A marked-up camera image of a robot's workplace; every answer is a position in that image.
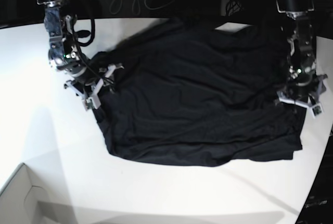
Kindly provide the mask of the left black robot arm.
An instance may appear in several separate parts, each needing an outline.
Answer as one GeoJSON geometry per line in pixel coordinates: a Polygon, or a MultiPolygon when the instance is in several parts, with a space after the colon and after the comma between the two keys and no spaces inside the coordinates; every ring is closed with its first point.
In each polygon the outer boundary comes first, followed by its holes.
{"type": "Polygon", "coordinates": [[[314,32],[310,14],[313,0],[275,0],[279,13],[292,19],[282,27],[286,32],[290,52],[287,55],[288,77],[286,85],[277,91],[281,103],[308,109],[314,118],[324,110],[319,101],[326,91],[326,74],[317,74],[314,32]]]}

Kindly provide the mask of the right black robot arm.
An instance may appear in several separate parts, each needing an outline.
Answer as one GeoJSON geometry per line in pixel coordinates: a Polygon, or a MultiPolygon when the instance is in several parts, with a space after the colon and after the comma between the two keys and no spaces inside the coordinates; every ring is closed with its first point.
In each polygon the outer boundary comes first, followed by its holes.
{"type": "Polygon", "coordinates": [[[98,109],[101,106],[100,90],[104,87],[113,89],[113,74],[123,67],[122,64],[103,65],[82,53],[81,48],[89,46],[95,38],[95,20],[91,19],[91,30],[75,31],[77,16],[69,10],[69,0],[36,1],[44,7],[50,66],[72,77],[64,87],[74,90],[86,110],[98,109]]]}

